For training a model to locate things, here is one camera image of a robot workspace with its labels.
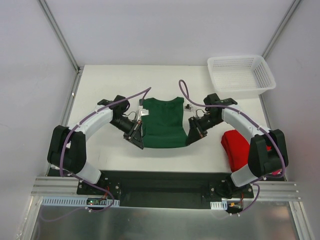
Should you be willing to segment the green t shirt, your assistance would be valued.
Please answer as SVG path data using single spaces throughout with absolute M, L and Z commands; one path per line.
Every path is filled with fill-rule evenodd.
M 186 146 L 187 134 L 183 128 L 184 98 L 143 100 L 148 115 L 141 117 L 142 140 L 145 148 L 174 149 Z

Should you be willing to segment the white plastic basket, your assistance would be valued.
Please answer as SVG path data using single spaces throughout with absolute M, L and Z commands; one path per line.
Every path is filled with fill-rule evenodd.
M 210 57 L 207 67 L 214 90 L 223 97 L 257 98 L 276 88 L 275 78 L 260 55 Z

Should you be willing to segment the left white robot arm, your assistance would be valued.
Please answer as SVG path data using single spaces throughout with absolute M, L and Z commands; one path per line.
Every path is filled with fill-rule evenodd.
M 106 177 L 87 161 L 87 140 L 101 127 L 111 124 L 123 132 L 126 141 L 143 149 L 142 121 L 125 116 L 129 106 L 129 99 L 121 95 L 113 101 L 102 99 L 94 111 L 79 123 L 56 126 L 48 149 L 48 163 L 58 167 L 61 174 L 71 174 L 88 182 L 88 188 L 94 194 L 103 193 Z

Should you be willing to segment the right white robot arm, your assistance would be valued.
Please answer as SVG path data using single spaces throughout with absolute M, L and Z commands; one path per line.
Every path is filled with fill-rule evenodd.
M 281 130 L 258 125 L 232 98 L 220 99 L 213 93 L 203 102 L 204 115 L 188 119 L 186 145 L 206 137 L 209 129 L 223 122 L 231 125 L 249 144 L 247 163 L 233 172 L 225 184 L 224 190 L 229 197 L 237 197 L 242 193 L 244 185 L 288 166 L 286 140 Z

